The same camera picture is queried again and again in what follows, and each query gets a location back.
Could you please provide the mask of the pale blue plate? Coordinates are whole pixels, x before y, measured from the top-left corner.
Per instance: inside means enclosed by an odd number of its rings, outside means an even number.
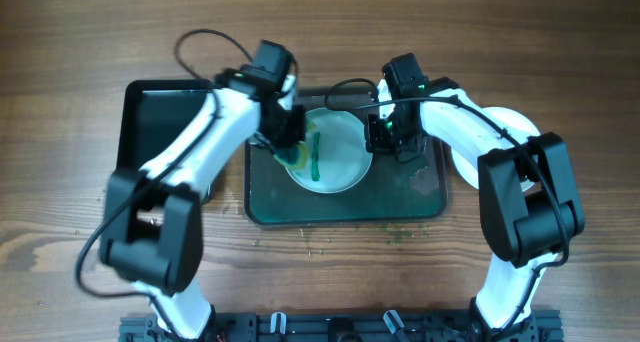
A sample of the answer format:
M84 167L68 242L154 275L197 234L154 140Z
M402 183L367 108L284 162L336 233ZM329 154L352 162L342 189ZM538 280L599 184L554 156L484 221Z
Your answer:
M365 148L364 124L349 112L326 108L308 111L306 120L305 165L287 167L289 176L299 186L321 194L354 187L373 160Z

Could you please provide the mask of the green and yellow sponge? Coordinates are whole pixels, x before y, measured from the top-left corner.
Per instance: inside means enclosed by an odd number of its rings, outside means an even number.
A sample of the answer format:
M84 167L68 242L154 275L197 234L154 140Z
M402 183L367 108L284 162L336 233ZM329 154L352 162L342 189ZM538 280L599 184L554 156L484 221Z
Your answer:
M274 158L284 167L291 170L303 169L309 161L309 149L304 142L293 147L278 149Z

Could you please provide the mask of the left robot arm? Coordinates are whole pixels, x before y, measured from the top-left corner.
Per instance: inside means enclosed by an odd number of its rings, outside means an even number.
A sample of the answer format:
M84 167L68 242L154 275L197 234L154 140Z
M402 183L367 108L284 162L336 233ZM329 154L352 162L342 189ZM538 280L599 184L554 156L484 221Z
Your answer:
M295 111L297 79L281 85L232 70L221 84L177 80L203 93L199 111L139 168L111 175L105 216L95 231L99 258L153 306L173 341L213 341L216 312L195 274L203 255L202 213L211 186L235 150L260 131L262 114Z

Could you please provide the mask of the white plate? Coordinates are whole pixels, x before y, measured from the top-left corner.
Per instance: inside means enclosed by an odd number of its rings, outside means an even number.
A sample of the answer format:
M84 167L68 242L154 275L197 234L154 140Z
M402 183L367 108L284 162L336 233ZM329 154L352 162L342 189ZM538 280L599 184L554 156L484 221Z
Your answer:
M517 129L528 136L539 136L540 131L526 116L504 107L485 107L483 111L504 123L509 130ZM451 149L453 164L460 176L475 189L478 189L477 170L457 151Z

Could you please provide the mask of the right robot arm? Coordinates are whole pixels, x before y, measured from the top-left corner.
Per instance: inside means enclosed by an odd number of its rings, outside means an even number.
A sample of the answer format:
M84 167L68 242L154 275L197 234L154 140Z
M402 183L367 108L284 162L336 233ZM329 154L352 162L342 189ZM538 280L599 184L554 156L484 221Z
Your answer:
M448 78L414 81L407 91L381 80L379 107L411 108L420 127L473 168L480 223L492 259L472 301L485 338L499 340L525 328L544 272L569 259L569 243L585 216L564 141L555 133L519 128L489 114Z

